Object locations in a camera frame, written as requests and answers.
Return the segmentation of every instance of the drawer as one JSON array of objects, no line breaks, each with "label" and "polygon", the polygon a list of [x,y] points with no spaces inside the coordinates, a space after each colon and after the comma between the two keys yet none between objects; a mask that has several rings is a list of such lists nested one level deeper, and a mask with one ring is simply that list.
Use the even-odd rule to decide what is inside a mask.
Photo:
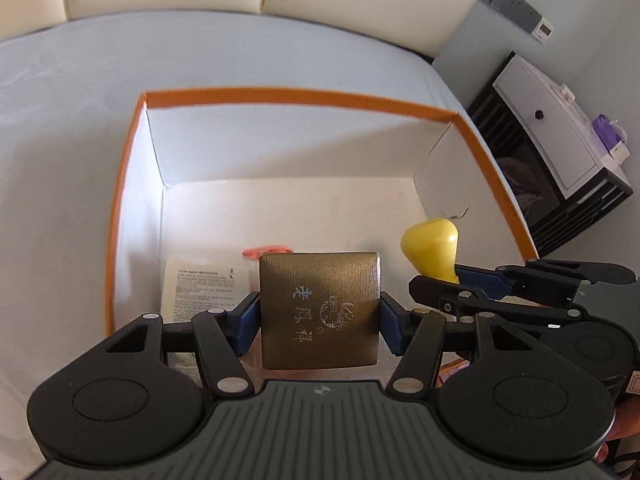
[{"label": "drawer", "polygon": [[562,105],[551,88],[531,74],[517,59],[512,60],[495,83],[505,101],[533,135],[543,157],[569,189],[595,165],[593,157],[564,117]]}]

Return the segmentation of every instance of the logo emblem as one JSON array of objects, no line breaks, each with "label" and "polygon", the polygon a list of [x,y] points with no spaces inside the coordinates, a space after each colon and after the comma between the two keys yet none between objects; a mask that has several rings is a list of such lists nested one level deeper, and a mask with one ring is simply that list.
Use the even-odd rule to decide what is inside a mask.
[{"label": "logo emblem", "polygon": [[329,296],[320,307],[320,321],[325,327],[340,330],[353,319],[353,303],[338,304],[337,296]]},{"label": "logo emblem", "polygon": [[324,397],[325,395],[329,395],[333,390],[328,386],[324,386],[324,384],[321,384],[320,386],[316,386],[311,391],[316,395],[319,395],[320,397]]}]

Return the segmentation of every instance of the yellow fruit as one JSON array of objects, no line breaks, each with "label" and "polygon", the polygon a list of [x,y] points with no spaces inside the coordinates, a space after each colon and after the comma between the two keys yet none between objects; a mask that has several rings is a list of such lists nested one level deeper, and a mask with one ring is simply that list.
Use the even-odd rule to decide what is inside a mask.
[{"label": "yellow fruit", "polygon": [[428,278],[459,283],[453,265],[458,250],[458,229],[446,218],[433,218],[409,227],[400,240],[400,249]]}]

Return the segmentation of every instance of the metal screw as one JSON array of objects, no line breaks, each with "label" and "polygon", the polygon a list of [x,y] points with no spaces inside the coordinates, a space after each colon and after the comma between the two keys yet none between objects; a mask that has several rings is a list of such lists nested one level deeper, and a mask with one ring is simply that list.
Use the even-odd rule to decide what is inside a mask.
[{"label": "metal screw", "polygon": [[394,381],[393,388],[396,392],[400,392],[401,394],[416,394],[423,390],[424,383],[420,379],[404,377],[402,379],[396,379]]},{"label": "metal screw", "polygon": [[249,387],[249,383],[242,377],[225,377],[218,381],[217,386],[221,392],[226,394],[239,394]]}]

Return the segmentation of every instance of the gold box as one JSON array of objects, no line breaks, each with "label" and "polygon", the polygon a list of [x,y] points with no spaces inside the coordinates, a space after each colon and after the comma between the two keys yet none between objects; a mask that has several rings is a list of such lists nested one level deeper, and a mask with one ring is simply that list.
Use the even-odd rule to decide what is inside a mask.
[{"label": "gold box", "polygon": [[262,365],[305,370],[378,362],[378,253],[260,257]]}]

